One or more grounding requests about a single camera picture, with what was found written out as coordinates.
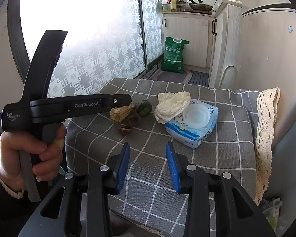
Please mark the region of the person's left hand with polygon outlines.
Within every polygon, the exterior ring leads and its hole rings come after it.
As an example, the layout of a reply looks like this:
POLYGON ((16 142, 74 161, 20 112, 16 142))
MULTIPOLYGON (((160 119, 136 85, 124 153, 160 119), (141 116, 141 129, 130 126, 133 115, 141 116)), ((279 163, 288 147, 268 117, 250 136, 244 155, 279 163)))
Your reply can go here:
POLYGON ((58 174, 66 132, 66 127, 60 124, 51 144, 23 131, 2 132, 0 180, 4 186, 15 193, 27 190, 30 201, 40 201, 48 185, 38 187, 37 183, 52 180, 58 174))

